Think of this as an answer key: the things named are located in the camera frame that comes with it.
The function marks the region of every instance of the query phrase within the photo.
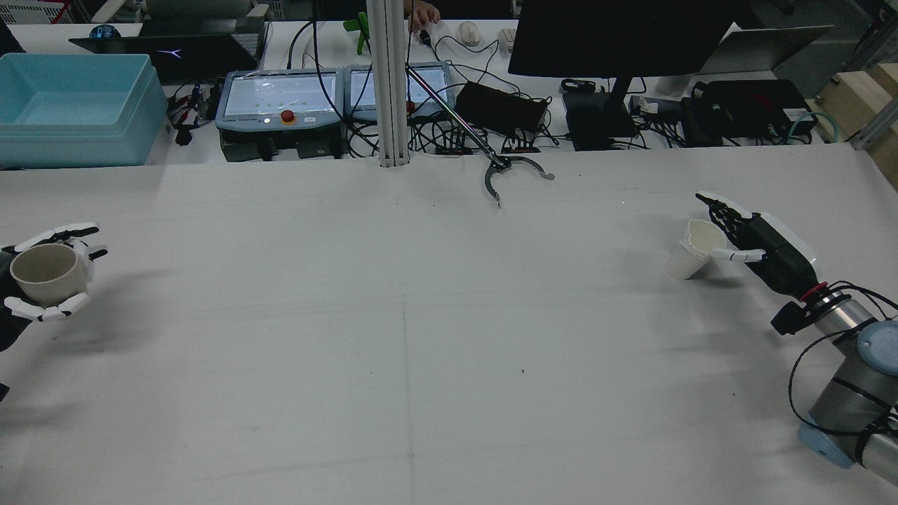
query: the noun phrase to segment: blue ball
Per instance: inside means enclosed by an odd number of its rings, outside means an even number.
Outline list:
[[[115,39],[121,37],[121,33],[111,24],[101,24],[94,26],[88,37],[91,39]]]

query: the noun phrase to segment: aluminum extrusion post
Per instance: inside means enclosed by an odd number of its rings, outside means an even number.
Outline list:
[[[411,34],[405,28],[402,0],[367,1],[381,166],[404,165],[409,162],[405,48]]]

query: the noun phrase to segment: human hand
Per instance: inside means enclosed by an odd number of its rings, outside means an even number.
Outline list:
[[[424,2],[424,0],[406,0],[407,11],[409,12],[409,31],[418,33],[429,22],[439,22],[440,11],[433,5]]]

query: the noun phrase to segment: teal cable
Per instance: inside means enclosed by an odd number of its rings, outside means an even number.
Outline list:
[[[786,135],[787,142],[790,138],[792,138],[792,135],[795,134],[795,128],[798,126],[798,123],[800,123],[804,118],[809,118],[811,116],[820,116],[821,118],[825,118],[826,120],[830,121],[833,131],[832,142],[839,142],[839,123],[837,123],[836,120],[826,112],[805,112],[804,114],[802,114],[797,120],[795,120],[795,122],[792,123],[792,128],[788,129],[788,134]]]

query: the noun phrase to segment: blue joint cap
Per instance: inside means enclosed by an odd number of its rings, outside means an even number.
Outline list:
[[[808,416],[808,420],[814,424],[817,423],[817,421],[814,421],[814,418],[810,415]],[[830,460],[830,463],[839,468],[848,469],[854,465],[854,461],[843,453],[841,449],[826,436],[826,433],[823,433],[817,428],[812,428],[801,423],[801,427],[798,428],[798,439],[801,440],[803,444],[810,447],[815,453]]]
[[[877,372],[898,377],[898,322],[870,324],[858,335],[860,357]]]

